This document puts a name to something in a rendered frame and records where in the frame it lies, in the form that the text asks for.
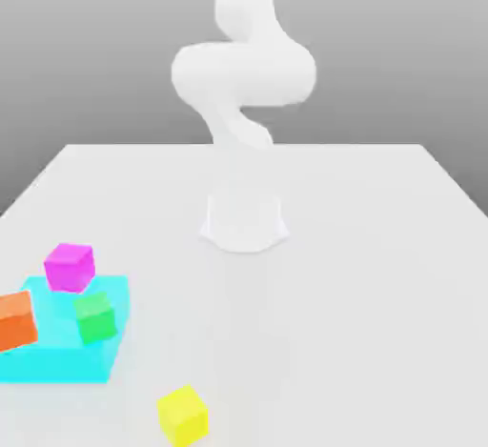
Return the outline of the small magenta cube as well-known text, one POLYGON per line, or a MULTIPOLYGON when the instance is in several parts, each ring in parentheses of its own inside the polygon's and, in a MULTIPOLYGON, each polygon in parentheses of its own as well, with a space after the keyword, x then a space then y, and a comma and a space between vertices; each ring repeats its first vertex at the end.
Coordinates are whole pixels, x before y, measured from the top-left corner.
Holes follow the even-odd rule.
POLYGON ((92 246, 60 243, 46 257, 44 268, 53 292, 83 293, 95 276, 92 246))

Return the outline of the small green cube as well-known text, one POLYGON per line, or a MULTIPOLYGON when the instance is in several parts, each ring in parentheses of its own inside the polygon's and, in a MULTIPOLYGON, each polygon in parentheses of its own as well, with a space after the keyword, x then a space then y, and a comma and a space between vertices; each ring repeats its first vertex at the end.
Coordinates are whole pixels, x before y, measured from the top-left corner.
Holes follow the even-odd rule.
POLYGON ((105 292, 76 298, 73 306, 84 345, 110 339, 116 335, 114 308, 105 292))

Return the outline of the small yellow cube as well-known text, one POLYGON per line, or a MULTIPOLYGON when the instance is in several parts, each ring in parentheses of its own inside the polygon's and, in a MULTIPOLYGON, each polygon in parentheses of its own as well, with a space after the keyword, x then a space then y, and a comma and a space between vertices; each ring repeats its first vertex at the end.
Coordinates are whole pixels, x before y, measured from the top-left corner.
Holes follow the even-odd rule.
POLYGON ((172 447, 188 447, 209 433, 208 407, 191 385, 159 398, 157 413, 172 447))

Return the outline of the small orange cube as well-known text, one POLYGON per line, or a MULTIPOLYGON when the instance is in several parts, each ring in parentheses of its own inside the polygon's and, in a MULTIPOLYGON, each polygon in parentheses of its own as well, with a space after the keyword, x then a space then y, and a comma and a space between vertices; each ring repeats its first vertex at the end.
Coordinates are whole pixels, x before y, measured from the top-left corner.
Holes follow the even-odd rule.
POLYGON ((0 295, 0 352, 38 340, 31 293, 27 290, 0 295))

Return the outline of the large cyan box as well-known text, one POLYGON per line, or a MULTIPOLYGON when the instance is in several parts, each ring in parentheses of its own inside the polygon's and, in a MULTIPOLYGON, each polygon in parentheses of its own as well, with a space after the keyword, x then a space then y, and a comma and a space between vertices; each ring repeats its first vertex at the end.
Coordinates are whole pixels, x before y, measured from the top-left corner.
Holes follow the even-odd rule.
POLYGON ((78 294, 53 292, 44 276, 21 287, 30 292, 38 341, 0 352, 0 383, 105 383, 122 342, 130 313, 129 280, 97 275, 83 295, 105 293, 114 311, 116 334, 85 345, 73 302, 78 294))

